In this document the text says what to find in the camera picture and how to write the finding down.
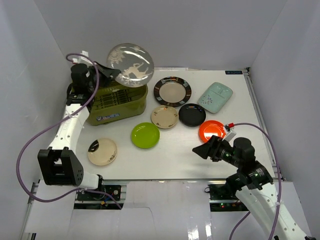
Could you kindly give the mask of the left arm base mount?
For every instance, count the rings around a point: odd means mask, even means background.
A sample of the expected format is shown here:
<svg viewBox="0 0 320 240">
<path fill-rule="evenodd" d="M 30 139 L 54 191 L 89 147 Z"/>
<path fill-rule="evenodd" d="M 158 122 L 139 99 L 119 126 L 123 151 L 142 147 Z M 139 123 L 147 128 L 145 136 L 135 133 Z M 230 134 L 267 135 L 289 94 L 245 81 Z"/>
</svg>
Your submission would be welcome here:
<svg viewBox="0 0 320 240">
<path fill-rule="evenodd" d="M 123 207 L 121 185 L 104 185 L 101 190 L 111 195 L 120 207 Z M 108 195 L 87 191 L 76 194 L 73 208 L 75 210 L 120 210 Z"/>
</svg>

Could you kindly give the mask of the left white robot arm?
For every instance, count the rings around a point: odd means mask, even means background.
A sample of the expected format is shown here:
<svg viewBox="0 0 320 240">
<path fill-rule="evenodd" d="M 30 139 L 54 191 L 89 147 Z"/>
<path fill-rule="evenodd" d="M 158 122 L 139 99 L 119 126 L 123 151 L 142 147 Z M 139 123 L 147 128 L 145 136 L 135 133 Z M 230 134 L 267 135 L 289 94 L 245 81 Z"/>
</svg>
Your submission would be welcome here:
<svg viewBox="0 0 320 240">
<path fill-rule="evenodd" d="M 84 170 L 76 156 L 76 146 L 93 105 L 93 93 L 115 81 L 120 70 L 99 63 L 91 66 L 74 64 L 71 84 L 67 88 L 66 106 L 57 133 L 47 149 L 38 152 L 37 159 L 47 185 L 74 186 L 88 189 L 94 199 L 105 196 L 106 187 L 97 174 Z"/>
</svg>

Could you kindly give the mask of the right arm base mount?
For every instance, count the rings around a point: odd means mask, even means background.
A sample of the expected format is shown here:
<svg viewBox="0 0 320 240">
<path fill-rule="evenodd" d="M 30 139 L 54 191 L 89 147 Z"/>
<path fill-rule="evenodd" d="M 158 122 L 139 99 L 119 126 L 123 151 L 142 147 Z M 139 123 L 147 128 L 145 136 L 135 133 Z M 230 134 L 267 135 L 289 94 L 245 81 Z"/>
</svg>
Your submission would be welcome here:
<svg viewBox="0 0 320 240">
<path fill-rule="evenodd" d="M 222 184 L 208 184 L 204 189 L 209 194 L 211 212 L 241 212 L 247 211 L 246 206 L 235 196 L 231 196 Z"/>
</svg>

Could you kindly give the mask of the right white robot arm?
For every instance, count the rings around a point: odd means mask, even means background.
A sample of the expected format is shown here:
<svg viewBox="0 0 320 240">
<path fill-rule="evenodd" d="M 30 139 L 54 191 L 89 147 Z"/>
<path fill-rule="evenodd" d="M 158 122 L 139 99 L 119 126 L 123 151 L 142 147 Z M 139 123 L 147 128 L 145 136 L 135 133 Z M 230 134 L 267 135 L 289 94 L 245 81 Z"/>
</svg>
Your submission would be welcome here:
<svg viewBox="0 0 320 240">
<path fill-rule="evenodd" d="M 249 139 L 238 137 L 229 144 L 213 135 L 192 151 L 203 159 L 225 161 L 237 168 L 216 191 L 239 199 L 255 218 L 270 240 L 309 240 L 281 201 L 281 188 L 268 170 L 256 160 L 255 148 Z"/>
</svg>

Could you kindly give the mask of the grey deer pattern plate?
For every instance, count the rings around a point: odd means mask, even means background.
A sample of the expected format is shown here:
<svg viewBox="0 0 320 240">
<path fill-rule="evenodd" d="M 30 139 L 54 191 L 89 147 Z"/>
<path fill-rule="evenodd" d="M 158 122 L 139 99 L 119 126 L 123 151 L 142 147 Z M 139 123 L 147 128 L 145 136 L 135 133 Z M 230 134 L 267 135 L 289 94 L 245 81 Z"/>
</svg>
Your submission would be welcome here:
<svg viewBox="0 0 320 240">
<path fill-rule="evenodd" d="M 154 61 L 141 46 L 133 43 L 121 43 L 108 53 L 106 66 L 119 70 L 115 80 L 129 88 L 146 85 L 154 74 Z"/>
</svg>

